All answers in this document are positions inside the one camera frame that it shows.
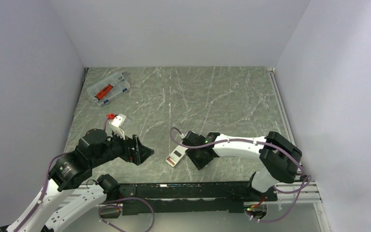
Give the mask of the white remote control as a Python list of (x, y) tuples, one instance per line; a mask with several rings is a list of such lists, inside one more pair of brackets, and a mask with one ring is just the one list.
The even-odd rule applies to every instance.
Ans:
[(181, 159), (186, 155), (186, 147), (178, 145), (167, 157), (166, 159), (171, 159), (177, 165)]

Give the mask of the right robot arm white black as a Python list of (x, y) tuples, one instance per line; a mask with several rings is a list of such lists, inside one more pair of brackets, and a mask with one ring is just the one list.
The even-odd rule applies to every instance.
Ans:
[(292, 184), (300, 168), (302, 151), (280, 133), (271, 131), (260, 137), (233, 137), (218, 132), (202, 136), (189, 131), (178, 143), (198, 170), (215, 158), (240, 157), (257, 159), (263, 168), (249, 180), (247, 195), (258, 201), (270, 188), (282, 182)]

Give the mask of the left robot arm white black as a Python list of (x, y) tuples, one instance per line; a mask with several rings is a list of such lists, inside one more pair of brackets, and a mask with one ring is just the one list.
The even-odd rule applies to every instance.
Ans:
[(119, 183), (109, 174), (101, 175), (95, 185), (63, 209), (59, 205), (92, 176), (92, 170), (116, 158), (142, 164), (154, 151), (144, 146), (137, 135), (122, 139), (108, 136), (105, 130), (91, 129), (72, 152), (50, 161), (43, 188), (22, 215), (0, 232), (60, 232), (97, 204), (113, 203), (121, 197)]

